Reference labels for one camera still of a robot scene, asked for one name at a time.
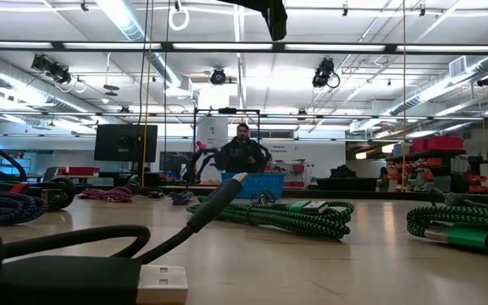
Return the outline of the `black aluminium table frame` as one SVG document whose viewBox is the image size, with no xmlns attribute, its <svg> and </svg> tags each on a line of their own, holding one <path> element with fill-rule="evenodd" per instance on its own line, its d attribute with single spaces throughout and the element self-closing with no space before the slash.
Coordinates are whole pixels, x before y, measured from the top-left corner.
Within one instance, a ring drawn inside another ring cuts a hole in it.
<svg viewBox="0 0 488 305">
<path fill-rule="evenodd" d="M 192 191 L 197 196 L 208 195 L 215 187 L 193 186 L 165 187 L 162 188 L 165 194 L 178 191 Z M 474 202 L 482 202 L 488 205 L 488 195 L 462 194 Z M 382 200 L 382 201 L 421 201 L 421 202 L 443 202 L 442 196 L 431 192 L 375 192 L 375 191 L 321 191 L 321 190 L 284 190 L 282 198 L 323 198 L 323 199 L 352 199 L 352 200 Z"/>
</svg>

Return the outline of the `storage shelf unit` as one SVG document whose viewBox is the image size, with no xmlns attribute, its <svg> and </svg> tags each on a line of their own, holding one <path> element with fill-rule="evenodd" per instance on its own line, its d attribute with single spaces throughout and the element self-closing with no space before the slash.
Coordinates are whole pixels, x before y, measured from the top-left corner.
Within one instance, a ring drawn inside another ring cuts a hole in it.
<svg viewBox="0 0 488 305">
<path fill-rule="evenodd" d="M 388 191 L 430 192 L 432 188 L 455 192 L 464 187 L 470 169 L 464 150 L 412 152 L 386 160 Z"/>
</svg>

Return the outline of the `blue plastic basket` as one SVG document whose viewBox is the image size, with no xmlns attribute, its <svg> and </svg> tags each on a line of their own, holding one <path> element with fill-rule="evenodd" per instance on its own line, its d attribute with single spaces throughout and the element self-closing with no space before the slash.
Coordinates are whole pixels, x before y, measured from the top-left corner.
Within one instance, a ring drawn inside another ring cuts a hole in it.
<svg viewBox="0 0 488 305">
<path fill-rule="evenodd" d="M 248 173 L 242 182 L 242 189 L 237 199 L 254 199 L 268 191 L 273 199 L 279 199 L 284 186 L 284 174 Z"/>
</svg>

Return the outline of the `black cable silver USB plug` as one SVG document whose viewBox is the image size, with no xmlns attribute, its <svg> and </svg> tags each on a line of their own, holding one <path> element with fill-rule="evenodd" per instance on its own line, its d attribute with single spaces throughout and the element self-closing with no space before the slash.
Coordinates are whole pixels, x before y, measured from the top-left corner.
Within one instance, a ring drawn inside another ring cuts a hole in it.
<svg viewBox="0 0 488 305">
<path fill-rule="evenodd" d="M 0 305 L 136 305 L 147 266 L 218 218 L 239 195 L 246 173 L 223 182 L 186 225 L 142 252 L 151 231 L 142 225 L 110 225 L 4 243 L 0 236 Z M 0 191 L 0 225 L 31 221 L 47 211 L 38 197 Z M 48 250 L 114 238 L 133 242 L 109 257 L 48 256 Z"/>
</svg>

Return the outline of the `overhead LED light bar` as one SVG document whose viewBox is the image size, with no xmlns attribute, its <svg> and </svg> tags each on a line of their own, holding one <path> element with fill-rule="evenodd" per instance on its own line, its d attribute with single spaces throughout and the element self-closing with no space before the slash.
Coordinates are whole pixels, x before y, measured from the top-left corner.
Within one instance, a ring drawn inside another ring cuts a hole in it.
<svg viewBox="0 0 488 305">
<path fill-rule="evenodd" d="M 0 51 L 103 53 L 324 53 L 370 55 L 488 55 L 478 44 L 374 44 L 306 42 L 65 42 L 0 41 Z"/>
</svg>

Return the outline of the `black metal stand frame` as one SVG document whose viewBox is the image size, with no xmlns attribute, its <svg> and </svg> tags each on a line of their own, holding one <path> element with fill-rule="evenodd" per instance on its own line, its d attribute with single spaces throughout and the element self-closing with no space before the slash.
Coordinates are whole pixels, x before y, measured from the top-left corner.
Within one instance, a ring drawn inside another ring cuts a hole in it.
<svg viewBox="0 0 488 305">
<path fill-rule="evenodd" d="M 206 144 L 208 148 L 216 147 L 218 149 L 231 141 L 230 119 L 240 119 L 242 123 L 256 125 L 261 130 L 261 118 L 262 114 L 259 109 L 194 108 L 191 122 L 191 151 L 194 153 L 197 141 Z M 216 169 L 208 169 L 206 178 L 201 177 L 202 183 L 219 181 L 220 177 Z"/>
</svg>

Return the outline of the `red articulated lamp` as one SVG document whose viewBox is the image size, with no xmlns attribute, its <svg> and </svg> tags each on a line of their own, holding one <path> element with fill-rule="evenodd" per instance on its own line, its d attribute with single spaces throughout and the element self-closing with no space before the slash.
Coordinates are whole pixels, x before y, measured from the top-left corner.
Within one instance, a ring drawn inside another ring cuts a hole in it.
<svg viewBox="0 0 488 305">
<path fill-rule="evenodd" d="M 181 179 L 187 184 L 199 184 L 201 182 L 202 172 L 211 163 L 215 163 L 218 157 L 219 149 L 216 147 L 208 148 L 206 144 L 197 141 L 191 161 L 186 166 L 186 171 Z"/>
</svg>

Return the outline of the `black bag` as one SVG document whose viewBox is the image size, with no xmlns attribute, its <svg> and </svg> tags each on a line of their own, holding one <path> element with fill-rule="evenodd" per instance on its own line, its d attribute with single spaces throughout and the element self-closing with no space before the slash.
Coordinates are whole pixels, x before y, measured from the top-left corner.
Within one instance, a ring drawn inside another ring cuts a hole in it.
<svg viewBox="0 0 488 305">
<path fill-rule="evenodd" d="M 330 170 L 330 178 L 356 178 L 356 172 L 349 169 L 345 164 Z"/>
</svg>

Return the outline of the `black cable red band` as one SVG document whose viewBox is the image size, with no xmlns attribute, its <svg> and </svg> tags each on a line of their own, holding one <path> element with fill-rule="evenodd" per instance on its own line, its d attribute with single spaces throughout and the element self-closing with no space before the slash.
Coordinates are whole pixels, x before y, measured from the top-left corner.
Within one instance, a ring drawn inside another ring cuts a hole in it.
<svg viewBox="0 0 488 305">
<path fill-rule="evenodd" d="M 38 183 L 17 181 L 0 182 L 0 191 L 24 194 L 43 199 L 49 211 L 67 208 L 75 198 L 75 183 L 66 177 Z"/>
</svg>

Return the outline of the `black storage bin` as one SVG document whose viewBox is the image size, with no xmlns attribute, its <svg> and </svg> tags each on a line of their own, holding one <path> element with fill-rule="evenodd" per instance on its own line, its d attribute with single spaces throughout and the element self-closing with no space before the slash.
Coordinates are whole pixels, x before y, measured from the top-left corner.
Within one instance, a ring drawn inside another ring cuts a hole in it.
<svg viewBox="0 0 488 305">
<path fill-rule="evenodd" d="M 318 188 L 322 191 L 375 191 L 375 178 L 321 178 L 317 179 Z"/>
</svg>

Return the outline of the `red storage bins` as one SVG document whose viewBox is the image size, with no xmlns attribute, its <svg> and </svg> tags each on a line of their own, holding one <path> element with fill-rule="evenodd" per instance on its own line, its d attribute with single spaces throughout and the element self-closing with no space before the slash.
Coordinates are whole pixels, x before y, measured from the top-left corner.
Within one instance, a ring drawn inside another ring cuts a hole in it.
<svg viewBox="0 0 488 305">
<path fill-rule="evenodd" d="M 460 136 L 431 136 L 413 140 L 412 152 L 463 150 Z"/>
</svg>

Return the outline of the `black monitor screen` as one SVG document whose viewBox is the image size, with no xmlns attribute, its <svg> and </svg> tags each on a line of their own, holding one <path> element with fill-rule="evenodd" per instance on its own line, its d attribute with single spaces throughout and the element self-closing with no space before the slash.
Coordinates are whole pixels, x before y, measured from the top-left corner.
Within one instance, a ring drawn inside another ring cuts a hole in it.
<svg viewBox="0 0 488 305">
<path fill-rule="evenodd" d="M 94 148 L 96 161 L 156 161 L 156 125 L 99 125 Z"/>
</svg>

